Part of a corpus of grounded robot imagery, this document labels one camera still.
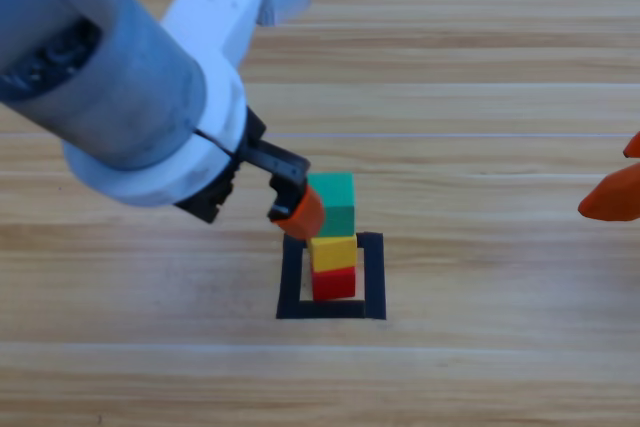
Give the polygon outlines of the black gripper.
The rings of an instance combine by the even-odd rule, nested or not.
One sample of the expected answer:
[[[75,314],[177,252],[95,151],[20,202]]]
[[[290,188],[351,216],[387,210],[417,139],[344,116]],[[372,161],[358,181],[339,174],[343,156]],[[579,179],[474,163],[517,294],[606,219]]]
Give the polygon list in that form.
[[[246,108],[243,137],[224,169],[195,194],[175,204],[211,224],[233,190],[233,180],[243,162],[271,174],[269,186],[276,192],[268,218],[286,235],[297,240],[317,236],[325,221],[320,196],[307,181],[310,162],[262,139],[266,125]]]

